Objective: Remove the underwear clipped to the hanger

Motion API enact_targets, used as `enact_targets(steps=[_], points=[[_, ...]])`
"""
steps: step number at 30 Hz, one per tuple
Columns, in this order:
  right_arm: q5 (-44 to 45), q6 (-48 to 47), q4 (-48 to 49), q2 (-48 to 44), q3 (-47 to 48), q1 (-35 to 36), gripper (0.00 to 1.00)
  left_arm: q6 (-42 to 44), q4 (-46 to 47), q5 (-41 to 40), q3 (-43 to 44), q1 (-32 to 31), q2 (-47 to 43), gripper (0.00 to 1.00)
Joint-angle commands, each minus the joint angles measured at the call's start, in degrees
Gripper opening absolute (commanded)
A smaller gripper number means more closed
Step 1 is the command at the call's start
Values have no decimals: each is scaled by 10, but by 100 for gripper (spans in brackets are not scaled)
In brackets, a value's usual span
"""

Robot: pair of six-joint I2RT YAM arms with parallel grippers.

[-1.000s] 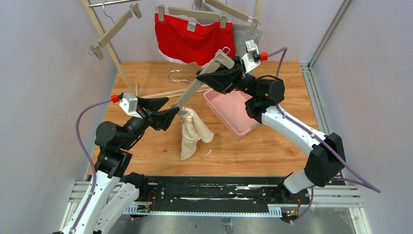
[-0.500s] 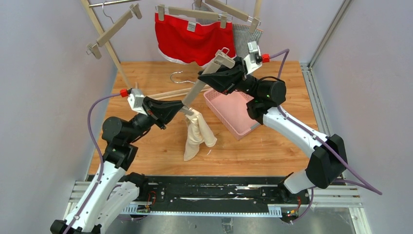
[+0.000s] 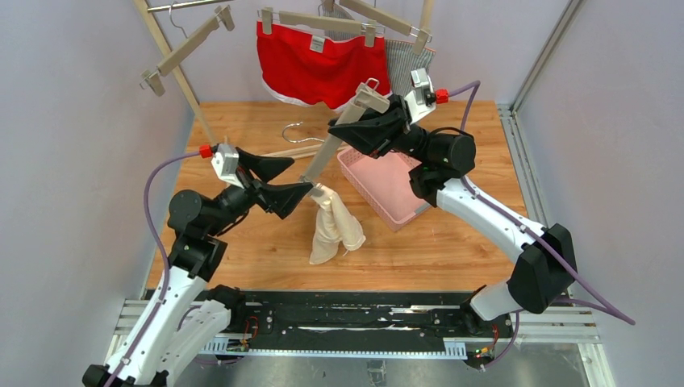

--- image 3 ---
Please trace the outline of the wooden clip hanger cream underwear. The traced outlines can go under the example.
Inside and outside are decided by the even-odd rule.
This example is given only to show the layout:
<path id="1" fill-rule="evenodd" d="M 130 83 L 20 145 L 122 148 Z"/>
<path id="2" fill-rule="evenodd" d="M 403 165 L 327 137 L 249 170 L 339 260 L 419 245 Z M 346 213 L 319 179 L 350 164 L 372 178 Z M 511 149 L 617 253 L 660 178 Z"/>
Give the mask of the wooden clip hanger cream underwear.
<path id="1" fill-rule="evenodd" d="M 337 124 L 354 123 L 358 121 L 361 116 L 368 110 L 375 110 L 384 113 L 389 109 L 390 101 L 388 94 L 381 94 L 366 83 L 360 83 L 357 87 L 356 95 L 351 99 L 350 103 L 344 108 L 343 112 L 337 119 Z M 307 196 L 321 197 L 324 192 L 318 188 L 317 179 L 325 169 L 328 162 L 336 155 L 338 148 L 343 144 L 343 140 L 328 135 L 314 154 L 313 160 L 307 166 L 305 172 L 300 176 L 301 182 L 310 182 L 313 189 Z"/>

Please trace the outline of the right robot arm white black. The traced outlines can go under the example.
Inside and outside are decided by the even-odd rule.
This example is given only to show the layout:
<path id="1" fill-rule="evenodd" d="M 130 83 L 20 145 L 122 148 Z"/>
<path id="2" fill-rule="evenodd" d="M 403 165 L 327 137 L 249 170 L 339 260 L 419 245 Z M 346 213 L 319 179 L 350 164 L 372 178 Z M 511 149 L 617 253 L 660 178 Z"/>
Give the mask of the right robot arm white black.
<path id="1" fill-rule="evenodd" d="M 374 159 L 399 152 L 418 161 L 408 173 L 412 193 L 467 222 L 514 263 L 508 279 L 481 287 L 464 304 L 474 320 L 517 310 L 542 314 L 574 281 L 571 234 L 558 223 L 547 227 L 514 212 L 468 178 L 475 167 L 474 137 L 456 127 L 427 131 L 419 125 L 447 101 L 439 96 L 419 103 L 392 95 L 387 111 L 367 108 L 351 123 L 332 119 L 328 132 Z"/>

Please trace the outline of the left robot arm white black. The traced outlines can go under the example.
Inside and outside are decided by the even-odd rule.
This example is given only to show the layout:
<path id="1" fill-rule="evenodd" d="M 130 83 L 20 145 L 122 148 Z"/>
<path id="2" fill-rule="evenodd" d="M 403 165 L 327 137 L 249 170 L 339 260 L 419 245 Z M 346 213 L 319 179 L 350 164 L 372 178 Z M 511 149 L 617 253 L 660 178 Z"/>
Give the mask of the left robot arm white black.
<path id="1" fill-rule="evenodd" d="M 193 157 L 208 160 L 225 187 L 213 198 L 192 189 L 172 197 L 167 224 L 175 239 L 161 249 L 161 279 L 119 349 L 86 369 L 85 386 L 175 385 L 206 344 L 245 320 L 241 291 L 208 285 L 227 250 L 223 236 L 253 207 L 286 218 L 311 191 L 309 182 L 273 183 L 293 164 L 290 157 L 254 155 L 230 144 L 202 145 Z"/>

